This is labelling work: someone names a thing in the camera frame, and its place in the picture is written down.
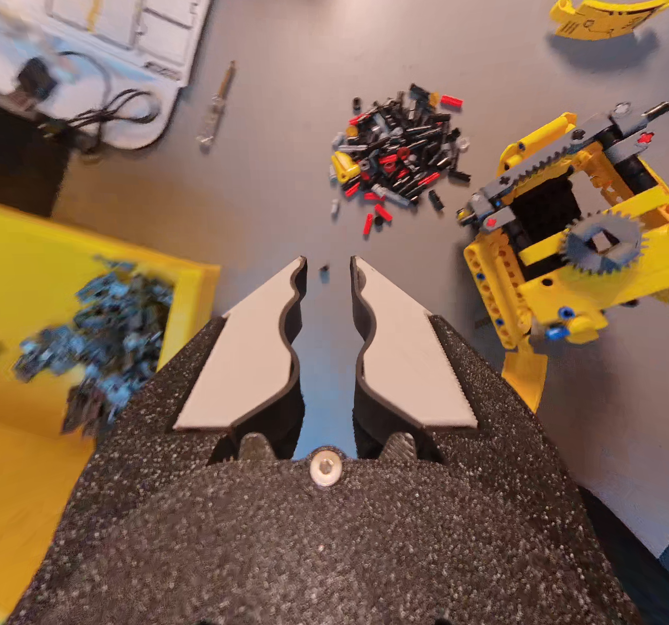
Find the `clear-handled small screwdriver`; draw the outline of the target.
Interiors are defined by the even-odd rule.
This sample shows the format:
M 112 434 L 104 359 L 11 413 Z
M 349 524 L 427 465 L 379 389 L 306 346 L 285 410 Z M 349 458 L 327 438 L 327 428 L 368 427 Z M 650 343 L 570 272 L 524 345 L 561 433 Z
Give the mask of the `clear-handled small screwdriver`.
M 215 142 L 215 138 L 220 127 L 228 100 L 230 86 L 232 84 L 233 78 L 236 75 L 236 72 L 237 62 L 232 60 L 228 65 L 218 91 L 213 95 L 212 100 L 205 112 L 203 122 L 201 124 L 201 130 L 197 136 L 197 144 L 199 146 L 200 152 L 203 154 L 209 154 Z

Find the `white book stand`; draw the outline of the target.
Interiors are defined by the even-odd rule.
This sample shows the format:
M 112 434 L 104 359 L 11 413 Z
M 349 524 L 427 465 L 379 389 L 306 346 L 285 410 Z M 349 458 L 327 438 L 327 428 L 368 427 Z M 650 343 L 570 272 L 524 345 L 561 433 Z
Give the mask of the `white book stand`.
M 1 20 L 1 106 L 27 118 L 75 124 L 78 115 L 111 111 L 132 97 L 103 125 L 101 137 L 116 149 L 141 149 L 162 135 L 186 86 Z

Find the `yellow curved panel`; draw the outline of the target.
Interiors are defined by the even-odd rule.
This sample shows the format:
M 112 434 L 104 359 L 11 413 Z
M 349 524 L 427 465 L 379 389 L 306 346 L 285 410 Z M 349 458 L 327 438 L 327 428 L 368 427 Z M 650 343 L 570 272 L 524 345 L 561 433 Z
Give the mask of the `yellow curved panel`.
M 632 34 L 648 19 L 668 9 L 668 0 L 609 3 L 584 0 L 575 8 L 572 0 L 558 0 L 549 16 L 558 37 L 600 41 Z

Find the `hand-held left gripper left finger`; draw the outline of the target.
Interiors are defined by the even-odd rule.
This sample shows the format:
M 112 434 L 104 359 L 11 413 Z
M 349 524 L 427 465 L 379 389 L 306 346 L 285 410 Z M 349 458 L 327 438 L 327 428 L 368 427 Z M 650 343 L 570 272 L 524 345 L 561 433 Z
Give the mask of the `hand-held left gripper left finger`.
M 223 327 L 172 428 L 237 430 L 297 392 L 307 259 L 299 256 L 223 316 Z

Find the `pile of small connector pins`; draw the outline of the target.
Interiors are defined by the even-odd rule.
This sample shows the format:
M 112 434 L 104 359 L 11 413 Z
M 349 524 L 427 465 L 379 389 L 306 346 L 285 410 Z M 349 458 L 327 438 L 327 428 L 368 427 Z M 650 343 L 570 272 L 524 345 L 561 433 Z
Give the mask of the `pile of small connector pins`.
M 452 122 L 464 105 L 461 110 L 442 107 L 442 95 L 412 83 L 380 101 L 354 97 L 352 116 L 331 143 L 330 184 L 346 200 L 361 196 L 407 210 L 426 195 L 440 211 L 433 186 L 442 179 L 468 186 L 472 179 L 459 167 L 470 141 Z

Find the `yellow toy robot model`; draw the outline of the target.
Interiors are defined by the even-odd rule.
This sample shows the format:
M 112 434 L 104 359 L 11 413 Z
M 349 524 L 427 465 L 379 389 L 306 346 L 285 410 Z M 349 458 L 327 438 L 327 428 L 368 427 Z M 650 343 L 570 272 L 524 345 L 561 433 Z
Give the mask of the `yellow toy robot model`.
M 534 342 L 596 340 L 614 306 L 668 303 L 668 185 L 640 156 L 661 102 L 579 121 L 565 112 L 509 145 L 457 213 L 464 261 L 505 349 L 502 377 L 536 412 L 548 357 Z

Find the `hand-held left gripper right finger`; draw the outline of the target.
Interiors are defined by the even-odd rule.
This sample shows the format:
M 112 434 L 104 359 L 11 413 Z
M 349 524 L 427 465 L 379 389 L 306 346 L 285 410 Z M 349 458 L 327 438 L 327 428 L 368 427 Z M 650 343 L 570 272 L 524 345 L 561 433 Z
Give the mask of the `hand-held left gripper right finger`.
M 363 347 L 361 391 L 421 430 L 478 428 L 434 315 L 360 256 L 351 257 L 353 315 Z

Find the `yellow plastic storage bin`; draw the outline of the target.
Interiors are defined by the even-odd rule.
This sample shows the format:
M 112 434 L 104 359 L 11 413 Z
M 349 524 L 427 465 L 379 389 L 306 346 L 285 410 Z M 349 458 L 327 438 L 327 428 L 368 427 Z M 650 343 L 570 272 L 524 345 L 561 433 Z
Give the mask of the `yellow plastic storage bin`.
M 159 366 L 212 315 L 220 267 L 158 253 L 1 207 L 1 620 L 12 612 L 40 566 L 94 442 L 61 435 L 75 369 L 21 383 L 13 365 L 20 342 L 77 311 L 76 292 L 104 272 L 100 257 L 128 261 L 172 283 Z

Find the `sticker sheet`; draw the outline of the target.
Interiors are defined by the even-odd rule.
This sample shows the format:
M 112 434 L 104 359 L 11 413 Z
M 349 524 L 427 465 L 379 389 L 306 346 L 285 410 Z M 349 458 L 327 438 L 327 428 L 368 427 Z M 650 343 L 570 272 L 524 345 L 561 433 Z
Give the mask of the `sticker sheet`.
M 212 0 L 1 0 L 1 19 L 184 87 Z

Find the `heap of dark connector pieces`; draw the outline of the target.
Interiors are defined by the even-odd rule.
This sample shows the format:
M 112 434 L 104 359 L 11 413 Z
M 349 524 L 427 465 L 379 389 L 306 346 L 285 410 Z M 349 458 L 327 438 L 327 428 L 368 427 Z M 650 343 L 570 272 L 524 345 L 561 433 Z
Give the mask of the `heap of dark connector pieces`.
M 68 390 L 60 433 L 81 430 L 91 438 L 111 427 L 158 370 L 174 297 L 171 281 L 139 272 L 135 262 L 94 260 L 105 271 L 76 292 L 78 312 L 24 339 L 13 366 L 23 383 L 83 367 Z

